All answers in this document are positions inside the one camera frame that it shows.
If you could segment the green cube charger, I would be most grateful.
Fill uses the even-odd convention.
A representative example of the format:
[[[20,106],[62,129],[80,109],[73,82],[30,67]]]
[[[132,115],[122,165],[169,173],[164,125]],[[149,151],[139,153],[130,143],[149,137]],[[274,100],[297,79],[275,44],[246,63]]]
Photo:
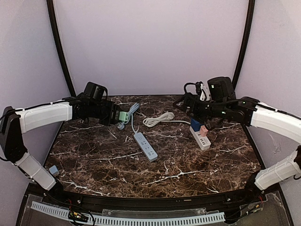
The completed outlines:
[[[128,124],[130,119],[130,113],[121,111],[119,112],[119,121],[123,124]]]

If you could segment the dark blue cube plug adapter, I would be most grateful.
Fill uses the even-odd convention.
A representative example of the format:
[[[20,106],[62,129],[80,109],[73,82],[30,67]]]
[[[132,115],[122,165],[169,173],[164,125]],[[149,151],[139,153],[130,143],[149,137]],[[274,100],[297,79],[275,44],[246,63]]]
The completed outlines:
[[[204,124],[201,122],[198,122],[197,120],[195,120],[193,118],[190,119],[190,126],[194,132],[200,131],[202,125],[204,125]]]

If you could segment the pink cube charger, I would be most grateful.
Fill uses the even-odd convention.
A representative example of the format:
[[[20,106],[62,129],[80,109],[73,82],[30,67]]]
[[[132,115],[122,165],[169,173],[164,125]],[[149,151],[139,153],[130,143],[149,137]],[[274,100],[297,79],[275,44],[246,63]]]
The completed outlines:
[[[206,137],[208,133],[208,129],[206,128],[205,125],[201,125],[200,130],[199,130],[199,134],[201,137]]]

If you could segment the white power strip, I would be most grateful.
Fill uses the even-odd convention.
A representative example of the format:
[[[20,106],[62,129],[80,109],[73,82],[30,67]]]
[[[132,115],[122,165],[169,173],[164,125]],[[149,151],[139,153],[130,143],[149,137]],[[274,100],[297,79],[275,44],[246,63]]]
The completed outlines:
[[[211,142],[209,141],[207,136],[202,137],[200,134],[200,131],[194,131],[194,129],[192,127],[190,127],[190,132],[193,135],[193,137],[195,138],[195,140],[201,150],[207,150],[210,148]]]

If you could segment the light blue power strip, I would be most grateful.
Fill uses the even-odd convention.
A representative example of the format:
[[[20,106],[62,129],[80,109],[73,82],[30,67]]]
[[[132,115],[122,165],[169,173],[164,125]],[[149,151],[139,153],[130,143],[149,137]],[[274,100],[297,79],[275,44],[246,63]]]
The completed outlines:
[[[158,158],[158,154],[155,152],[155,150],[152,148],[148,140],[141,132],[135,133],[134,139],[139,145],[140,149],[145,154],[145,156],[147,157],[149,162],[153,162]]]

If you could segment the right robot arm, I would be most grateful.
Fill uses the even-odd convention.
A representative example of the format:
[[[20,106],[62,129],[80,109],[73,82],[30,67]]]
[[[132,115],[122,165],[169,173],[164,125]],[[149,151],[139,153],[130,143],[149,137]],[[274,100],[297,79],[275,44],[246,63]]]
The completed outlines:
[[[211,118],[227,119],[245,126],[266,129],[301,142],[300,117],[278,110],[251,97],[221,101],[201,101],[191,93],[185,93],[173,103],[174,107],[198,122]],[[263,191],[268,187],[301,173],[301,148],[297,147],[289,156],[267,169],[250,177],[246,187]]]

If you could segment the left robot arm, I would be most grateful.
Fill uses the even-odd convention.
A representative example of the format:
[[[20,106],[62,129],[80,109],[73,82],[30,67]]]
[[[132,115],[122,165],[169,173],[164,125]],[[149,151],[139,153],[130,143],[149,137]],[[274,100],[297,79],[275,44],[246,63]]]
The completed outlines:
[[[119,122],[121,108],[115,102],[101,98],[94,100],[84,94],[28,108],[5,108],[0,118],[0,146],[4,161],[9,161],[27,174],[44,190],[61,186],[27,150],[23,134],[46,125],[77,119],[95,118],[105,126]]]

